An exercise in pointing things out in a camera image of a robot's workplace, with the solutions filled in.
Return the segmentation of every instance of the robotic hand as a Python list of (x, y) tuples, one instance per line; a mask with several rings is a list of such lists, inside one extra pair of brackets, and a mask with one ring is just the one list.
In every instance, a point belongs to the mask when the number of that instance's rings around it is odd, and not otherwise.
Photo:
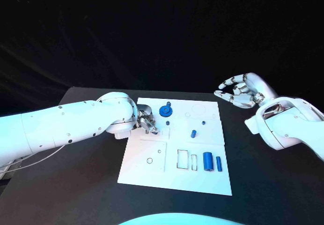
[(239, 84), (233, 95), (220, 90), (214, 95), (243, 109), (259, 104), (256, 115), (244, 120), (252, 134), (259, 133), (275, 150), (305, 143), (324, 161), (324, 114), (319, 110), (299, 98), (278, 97), (255, 73), (233, 76), (219, 89), (234, 83)]
[(135, 105), (125, 93), (111, 92), (83, 101), (0, 118), (0, 166), (39, 151), (63, 146), (103, 131), (115, 138), (144, 128), (157, 134), (151, 108)]

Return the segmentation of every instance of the white cable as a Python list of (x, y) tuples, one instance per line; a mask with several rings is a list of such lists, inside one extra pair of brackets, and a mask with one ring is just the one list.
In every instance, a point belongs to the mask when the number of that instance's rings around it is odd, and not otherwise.
[(46, 160), (62, 148), (64, 147), (64, 145), (47, 156), (47, 157), (44, 157), (41, 160), (39, 160), (36, 163), (31, 163), (30, 165), (27, 165), (27, 166), (24, 166), (24, 167), (20, 167), (20, 168), (17, 168), (17, 169), (14, 169), (14, 170), (18, 170), (18, 169), (23, 169), (23, 168), (26, 168), (26, 167), (28, 167), (28, 166), (31, 166), (31, 165), (34, 165), (34, 164), (37, 164), (39, 162), (41, 162), (43, 160)]
[(0, 166), (0, 169), (1, 169), (3, 167), (7, 167), (7, 166), (14, 165), (15, 163), (21, 162), (23, 160), (26, 160), (26, 159), (27, 159), (30, 156), (33, 156), (33, 155), (34, 155), (34, 153), (30, 154), (28, 156), (26, 156), (24, 158), (21, 158), (17, 162), (10, 163), (10, 164), (5, 164), (5, 165), (1, 165), (1, 166)]

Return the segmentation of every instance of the black curtain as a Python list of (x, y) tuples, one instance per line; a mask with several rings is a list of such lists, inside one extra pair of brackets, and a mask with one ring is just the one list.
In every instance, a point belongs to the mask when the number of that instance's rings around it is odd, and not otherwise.
[(324, 111), (319, 2), (4, 0), (0, 9), (1, 115), (56, 105), (72, 86), (213, 93), (246, 72)]

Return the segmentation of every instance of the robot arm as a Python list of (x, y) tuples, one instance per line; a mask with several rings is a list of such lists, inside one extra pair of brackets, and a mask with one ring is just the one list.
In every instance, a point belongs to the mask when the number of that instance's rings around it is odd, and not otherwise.
[(135, 105), (125, 93), (111, 92), (98, 101), (60, 105), (0, 118), (0, 165), (46, 149), (77, 142), (103, 131), (129, 137), (134, 128), (157, 133), (151, 108)]
[(259, 104), (256, 115), (244, 121), (253, 134), (259, 134), (266, 144), (280, 150), (305, 143), (324, 160), (324, 114), (302, 99), (278, 97), (262, 78), (247, 73), (227, 79), (219, 88), (239, 83), (233, 95), (214, 91), (214, 95), (240, 108)]

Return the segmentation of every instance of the table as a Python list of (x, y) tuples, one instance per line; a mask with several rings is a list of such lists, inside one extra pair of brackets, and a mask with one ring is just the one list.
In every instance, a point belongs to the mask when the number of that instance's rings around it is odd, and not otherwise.
[[(142, 98), (217, 101), (233, 196), (118, 184), (126, 139), (76, 142), (15, 172), (0, 197), (0, 224), (118, 224), (148, 214), (194, 213), (244, 224), (316, 224), (324, 212), (324, 162), (303, 144), (273, 150), (244, 126), (243, 110), (206, 93), (72, 87), (62, 104), (111, 91)], [(40, 160), (46, 150), (24, 160)]]

